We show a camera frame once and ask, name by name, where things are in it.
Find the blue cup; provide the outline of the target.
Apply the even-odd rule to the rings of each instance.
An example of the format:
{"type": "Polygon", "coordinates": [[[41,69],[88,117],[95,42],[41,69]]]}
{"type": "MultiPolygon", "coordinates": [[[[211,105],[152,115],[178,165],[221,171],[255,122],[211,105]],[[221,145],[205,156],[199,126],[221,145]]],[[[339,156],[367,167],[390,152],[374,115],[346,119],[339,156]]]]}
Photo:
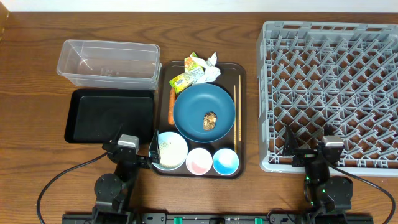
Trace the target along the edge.
{"type": "Polygon", "coordinates": [[[232,175],[239,167],[239,157],[232,150],[222,148],[215,152],[213,156],[213,168],[220,175],[232,175]]]}

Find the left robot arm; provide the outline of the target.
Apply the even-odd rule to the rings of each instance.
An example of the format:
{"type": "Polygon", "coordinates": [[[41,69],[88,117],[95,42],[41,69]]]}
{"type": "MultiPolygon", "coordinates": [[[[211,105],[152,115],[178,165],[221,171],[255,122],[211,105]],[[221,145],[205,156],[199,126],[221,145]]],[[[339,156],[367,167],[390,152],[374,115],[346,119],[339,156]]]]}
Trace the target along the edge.
{"type": "Polygon", "coordinates": [[[102,145],[108,159],[116,164],[113,173],[102,175],[95,183],[96,202],[93,208],[93,224],[140,223],[141,216],[130,210],[130,198],[141,169],[151,169],[160,162],[159,132],[155,131],[149,145],[149,155],[140,156],[139,139],[136,136],[116,134],[102,145]]]}

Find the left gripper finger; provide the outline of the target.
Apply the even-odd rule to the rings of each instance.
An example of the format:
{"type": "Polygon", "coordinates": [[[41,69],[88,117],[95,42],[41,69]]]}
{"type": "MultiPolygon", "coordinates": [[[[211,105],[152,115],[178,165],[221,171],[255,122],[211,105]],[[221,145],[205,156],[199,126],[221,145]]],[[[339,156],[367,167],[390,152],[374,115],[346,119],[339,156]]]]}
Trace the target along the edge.
{"type": "Polygon", "coordinates": [[[160,151],[159,151],[159,131],[155,130],[154,136],[149,146],[149,158],[151,163],[160,163],[160,151]]]}
{"type": "Polygon", "coordinates": [[[118,130],[115,132],[114,136],[110,140],[110,142],[112,144],[117,144],[118,143],[118,139],[120,138],[122,129],[123,129],[123,125],[121,124],[120,127],[118,128],[118,130]]]}

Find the clear plastic bin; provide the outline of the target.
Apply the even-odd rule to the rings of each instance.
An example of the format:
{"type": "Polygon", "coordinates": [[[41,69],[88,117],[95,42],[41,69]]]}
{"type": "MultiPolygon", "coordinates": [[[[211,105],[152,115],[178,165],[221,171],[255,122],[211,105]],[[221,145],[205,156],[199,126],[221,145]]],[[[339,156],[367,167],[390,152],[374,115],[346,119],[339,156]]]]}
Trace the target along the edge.
{"type": "Polygon", "coordinates": [[[76,86],[154,91],[161,67],[155,44],[70,39],[63,43],[57,73],[76,86]]]}

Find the orange carrot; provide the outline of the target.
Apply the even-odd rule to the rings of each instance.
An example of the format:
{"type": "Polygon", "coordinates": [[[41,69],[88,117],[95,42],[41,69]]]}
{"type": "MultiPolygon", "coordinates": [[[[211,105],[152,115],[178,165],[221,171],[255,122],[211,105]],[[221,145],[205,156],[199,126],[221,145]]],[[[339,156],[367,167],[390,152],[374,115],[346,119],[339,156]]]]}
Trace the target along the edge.
{"type": "Polygon", "coordinates": [[[176,101],[176,92],[174,88],[171,88],[170,90],[170,96],[169,96],[169,112],[168,112],[168,123],[170,125],[174,125],[174,105],[176,101]]]}

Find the pink cup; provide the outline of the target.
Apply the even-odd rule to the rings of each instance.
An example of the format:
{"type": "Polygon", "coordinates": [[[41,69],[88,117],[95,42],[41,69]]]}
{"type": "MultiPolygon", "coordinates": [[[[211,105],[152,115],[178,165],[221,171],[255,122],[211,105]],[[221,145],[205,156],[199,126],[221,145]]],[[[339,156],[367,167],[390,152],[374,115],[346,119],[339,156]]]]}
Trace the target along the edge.
{"type": "Polygon", "coordinates": [[[213,159],[206,149],[195,148],[188,153],[185,164],[191,174],[204,175],[211,169],[213,159]]]}

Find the dark brown serving tray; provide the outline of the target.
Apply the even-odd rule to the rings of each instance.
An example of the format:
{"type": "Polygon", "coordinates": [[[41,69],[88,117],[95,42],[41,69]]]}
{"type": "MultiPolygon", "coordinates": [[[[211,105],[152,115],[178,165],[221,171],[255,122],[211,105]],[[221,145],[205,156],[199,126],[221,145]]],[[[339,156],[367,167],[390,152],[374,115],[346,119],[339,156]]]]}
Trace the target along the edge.
{"type": "Polygon", "coordinates": [[[220,76],[175,97],[175,124],[169,123],[170,81],[184,71],[172,61],[160,73],[155,128],[164,176],[236,179],[246,162],[246,72],[236,63],[217,63],[220,76]]]}

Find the white tissue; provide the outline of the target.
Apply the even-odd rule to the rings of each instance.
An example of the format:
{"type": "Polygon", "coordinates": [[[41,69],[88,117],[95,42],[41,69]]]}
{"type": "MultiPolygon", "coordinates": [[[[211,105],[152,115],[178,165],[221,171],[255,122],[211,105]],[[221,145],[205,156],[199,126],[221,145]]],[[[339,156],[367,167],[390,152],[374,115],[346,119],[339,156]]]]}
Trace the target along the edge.
{"type": "Polygon", "coordinates": [[[217,59],[216,52],[210,58],[208,58],[207,61],[197,57],[193,58],[195,63],[199,64],[205,69],[204,74],[195,81],[194,85],[213,82],[219,75],[221,75],[220,69],[216,67],[217,59]]]}

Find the light blue rice bowl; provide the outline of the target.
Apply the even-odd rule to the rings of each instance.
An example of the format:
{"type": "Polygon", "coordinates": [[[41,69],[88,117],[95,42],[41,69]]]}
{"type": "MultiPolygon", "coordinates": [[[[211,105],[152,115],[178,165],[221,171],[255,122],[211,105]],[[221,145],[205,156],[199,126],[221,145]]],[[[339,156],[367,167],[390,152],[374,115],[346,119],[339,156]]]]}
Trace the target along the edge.
{"type": "Polygon", "coordinates": [[[160,162],[152,163],[154,167],[162,171],[171,171],[179,168],[188,154],[186,140],[175,132],[163,132],[158,136],[160,162]]]}

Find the grey dishwasher rack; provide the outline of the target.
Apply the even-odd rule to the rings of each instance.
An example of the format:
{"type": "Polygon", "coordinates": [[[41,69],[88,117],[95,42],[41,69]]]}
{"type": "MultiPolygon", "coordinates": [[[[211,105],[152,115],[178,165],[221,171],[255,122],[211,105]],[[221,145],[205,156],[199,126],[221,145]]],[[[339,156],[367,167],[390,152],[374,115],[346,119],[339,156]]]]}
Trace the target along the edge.
{"type": "Polygon", "coordinates": [[[267,21],[257,40],[259,165],[303,172],[284,156],[285,130],[313,148],[343,139],[337,169],[397,176],[397,26],[267,21]]]}

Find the brown food scrap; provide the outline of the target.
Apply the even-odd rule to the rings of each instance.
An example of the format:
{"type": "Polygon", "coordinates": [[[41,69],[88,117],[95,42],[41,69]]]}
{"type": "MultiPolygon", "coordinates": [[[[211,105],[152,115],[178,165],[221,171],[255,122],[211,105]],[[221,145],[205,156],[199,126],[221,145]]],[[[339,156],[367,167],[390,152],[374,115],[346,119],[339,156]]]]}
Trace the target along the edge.
{"type": "Polygon", "coordinates": [[[206,115],[204,115],[203,119],[203,129],[205,131],[210,131],[215,128],[217,121],[217,115],[210,111],[206,115]]]}

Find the wooden chopstick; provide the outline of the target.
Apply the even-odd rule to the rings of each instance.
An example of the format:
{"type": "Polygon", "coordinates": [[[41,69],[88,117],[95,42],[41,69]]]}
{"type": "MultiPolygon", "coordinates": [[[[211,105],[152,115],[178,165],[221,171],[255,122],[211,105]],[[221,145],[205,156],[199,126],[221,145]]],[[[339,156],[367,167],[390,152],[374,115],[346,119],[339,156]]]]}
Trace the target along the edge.
{"type": "Polygon", "coordinates": [[[237,113],[236,113],[236,85],[233,87],[234,93],[233,93],[233,102],[234,102],[234,152],[237,153],[237,113]]]}
{"type": "Polygon", "coordinates": [[[241,142],[241,76],[239,75],[239,80],[238,80],[238,110],[239,110],[239,116],[238,116],[238,141],[241,142]]]}

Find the large blue plate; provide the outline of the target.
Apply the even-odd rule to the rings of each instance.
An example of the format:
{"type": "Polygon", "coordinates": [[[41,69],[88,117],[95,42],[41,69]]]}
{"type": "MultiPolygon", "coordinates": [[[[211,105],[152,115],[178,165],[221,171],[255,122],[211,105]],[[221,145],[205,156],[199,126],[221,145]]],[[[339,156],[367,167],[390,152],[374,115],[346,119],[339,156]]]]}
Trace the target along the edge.
{"type": "Polygon", "coordinates": [[[213,84],[199,84],[182,91],[174,105],[175,127],[187,139],[208,143],[214,142],[229,133],[234,125],[236,109],[230,94],[213,84]],[[214,113],[215,127],[203,128],[205,116],[214,113]]]}

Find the black plastic bin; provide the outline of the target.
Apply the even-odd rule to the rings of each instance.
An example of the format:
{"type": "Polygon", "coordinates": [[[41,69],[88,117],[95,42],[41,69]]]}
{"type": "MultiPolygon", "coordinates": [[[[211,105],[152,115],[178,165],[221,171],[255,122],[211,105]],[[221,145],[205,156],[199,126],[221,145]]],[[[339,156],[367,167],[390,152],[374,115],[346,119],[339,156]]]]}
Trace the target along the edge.
{"type": "Polygon", "coordinates": [[[65,141],[104,143],[116,134],[153,137],[154,94],[149,90],[78,89],[72,93],[65,141]]]}

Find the yellow green snack wrapper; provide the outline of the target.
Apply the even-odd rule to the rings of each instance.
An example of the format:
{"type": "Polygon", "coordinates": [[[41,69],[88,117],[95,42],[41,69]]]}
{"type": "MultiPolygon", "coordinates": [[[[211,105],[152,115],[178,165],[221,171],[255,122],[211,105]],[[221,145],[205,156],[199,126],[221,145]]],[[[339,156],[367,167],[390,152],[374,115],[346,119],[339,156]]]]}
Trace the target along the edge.
{"type": "Polygon", "coordinates": [[[184,59],[184,72],[169,81],[176,94],[195,83],[205,73],[203,67],[193,60],[194,58],[198,58],[198,55],[192,52],[184,59]]]}

